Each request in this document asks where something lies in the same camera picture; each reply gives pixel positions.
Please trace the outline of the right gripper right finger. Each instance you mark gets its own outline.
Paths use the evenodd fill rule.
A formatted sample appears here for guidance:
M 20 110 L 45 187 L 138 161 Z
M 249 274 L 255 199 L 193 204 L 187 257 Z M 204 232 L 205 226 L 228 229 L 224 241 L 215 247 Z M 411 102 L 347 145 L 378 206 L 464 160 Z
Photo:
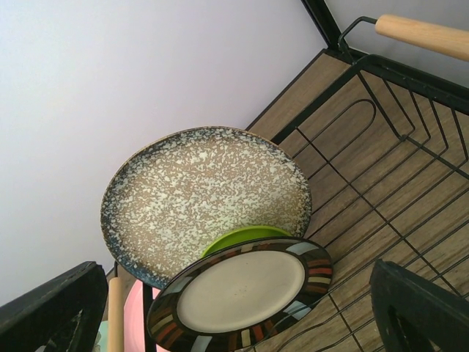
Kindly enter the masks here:
M 386 351 L 468 350 L 468 301 L 396 263 L 377 260 L 372 311 Z

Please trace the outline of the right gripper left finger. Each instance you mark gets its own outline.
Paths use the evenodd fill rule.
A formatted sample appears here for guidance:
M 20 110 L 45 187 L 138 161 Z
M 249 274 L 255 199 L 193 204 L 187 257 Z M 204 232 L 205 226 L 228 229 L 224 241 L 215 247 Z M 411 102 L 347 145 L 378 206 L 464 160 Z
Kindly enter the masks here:
M 107 296 L 101 265 L 71 268 L 1 307 L 1 350 L 91 351 Z

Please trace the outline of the light teal plate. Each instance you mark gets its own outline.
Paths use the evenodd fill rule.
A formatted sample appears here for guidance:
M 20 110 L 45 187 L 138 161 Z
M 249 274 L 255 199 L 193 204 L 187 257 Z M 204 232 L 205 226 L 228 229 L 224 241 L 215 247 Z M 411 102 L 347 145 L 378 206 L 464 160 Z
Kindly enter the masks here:
M 94 351 L 106 352 L 108 350 L 108 321 L 102 321 L 98 329 Z

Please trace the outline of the pink plate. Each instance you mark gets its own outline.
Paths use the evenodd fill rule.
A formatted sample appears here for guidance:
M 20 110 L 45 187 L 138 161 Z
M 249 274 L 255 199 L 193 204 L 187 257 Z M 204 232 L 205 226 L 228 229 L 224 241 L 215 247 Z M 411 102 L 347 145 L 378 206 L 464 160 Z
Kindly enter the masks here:
M 125 351 L 145 351 L 143 283 L 136 280 L 124 305 Z

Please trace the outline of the glossy black plate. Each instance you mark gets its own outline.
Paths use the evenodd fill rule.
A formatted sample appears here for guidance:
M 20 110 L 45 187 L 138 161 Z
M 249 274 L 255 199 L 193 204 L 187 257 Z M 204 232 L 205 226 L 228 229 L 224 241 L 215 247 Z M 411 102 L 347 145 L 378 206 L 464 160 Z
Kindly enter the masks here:
M 286 252 L 298 258 L 306 278 L 295 301 L 261 323 L 222 333 L 202 333 L 185 326 L 177 313 L 183 290 L 208 268 L 240 254 L 258 251 Z M 318 305 L 328 292 L 333 263 L 320 245 L 303 238 L 270 237 L 228 246 L 197 260 L 175 276 L 159 292 L 149 308 L 147 331 L 157 345 L 168 351 L 236 351 L 275 336 L 294 326 Z

